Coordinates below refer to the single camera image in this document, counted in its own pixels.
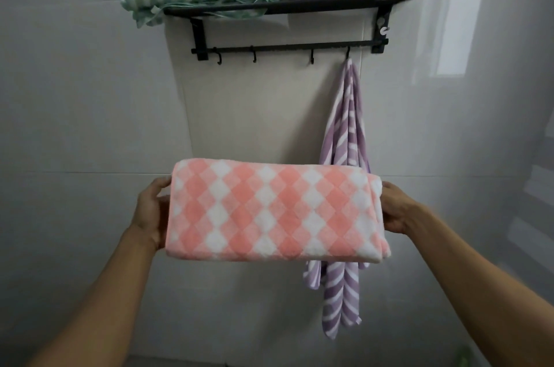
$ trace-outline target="towel rack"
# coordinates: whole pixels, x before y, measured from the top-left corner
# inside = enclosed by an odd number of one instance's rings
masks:
[[[255,57],[256,52],[266,51],[313,51],[314,49],[357,48],[371,46],[371,53],[382,54],[384,52],[385,45],[388,45],[388,22],[392,7],[403,1],[406,0],[283,0],[272,3],[224,4],[201,7],[167,7],[164,9],[164,14],[183,17],[190,20],[195,44],[195,48],[191,49],[191,52],[192,54],[196,54],[198,61],[207,61],[208,54],[217,54],[219,56],[218,63],[221,63],[221,54],[237,52],[253,53]],[[230,12],[235,10],[265,9],[265,14],[294,14],[369,9],[374,7],[377,7],[377,15],[373,26],[373,39],[354,42],[322,42],[316,44],[249,45],[233,48],[208,48],[205,39],[204,22],[197,18],[201,16],[209,16],[210,13]]]

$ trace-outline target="person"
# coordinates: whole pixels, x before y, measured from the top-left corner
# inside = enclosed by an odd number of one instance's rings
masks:
[[[29,367],[117,367],[127,357],[135,318],[157,250],[164,244],[171,178],[138,196],[130,226],[71,321]],[[554,308],[491,264],[426,206],[383,182],[385,228],[409,237],[463,325],[495,366],[554,365]]]

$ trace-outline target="person's left hand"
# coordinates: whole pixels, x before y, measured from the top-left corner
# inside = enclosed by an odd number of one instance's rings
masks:
[[[170,184],[171,176],[154,179],[139,194],[131,221],[132,225],[139,227],[154,242],[156,250],[163,248],[165,244],[167,219],[170,213],[169,195],[158,195]]]

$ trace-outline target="black metal bracket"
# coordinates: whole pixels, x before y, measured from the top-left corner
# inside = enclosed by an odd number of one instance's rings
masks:
[[[256,52],[263,51],[293,51],[293,50],[311,50],[310,63],[314,63],[314,49],[331,48],[350,48],[371,46],[372,54],[382,54],[385,45],[388,45],[387,34],[389,32],[389,18],[391,16],[392,6],[405,0],[295,0],[295,1],[276,1],[274,3],[255,3],[239,5],[218,5],[206,7],[168,7],[164,13],[173,16],[186,17],[192,24],[192,33],[194,35],[195,48],[191,50],[196,54],[198,61],[207,61],[208,54],[218,54],[219,64],[221,64],[221,54],[228,52],[252,52],[254,62],[257,61]],[[296,44],[296,45],[264,45],[264,46],[245,46],[238,48],[211,48],[208,49],[205,38],[204,22],[195,17],[209,15],[214,12],[227,12],[244,9],[264,8],[266,14],[289,14],[289,13],[308,13],[322,12],[330,10],[352,10],[363,8],[377,8],[375,24],[373,27],[373,39],[370,41],[359,42],[327,42],[319,44]]]

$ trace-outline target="hanging purple towel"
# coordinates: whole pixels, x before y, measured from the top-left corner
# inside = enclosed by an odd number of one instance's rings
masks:
[[[351,59],[346,60],[342,70],[319,163],[355,166],[364,168],[368,173],[370,171],[366,155],[360,82]],[[304,281],[308,287],[318,289],[320,284],[325,287],[322,323],[323,331],[329,338],[336,338],[339,323],[351,326],[362,321],[358,269],[369,265],[353,262],[306,263]]]

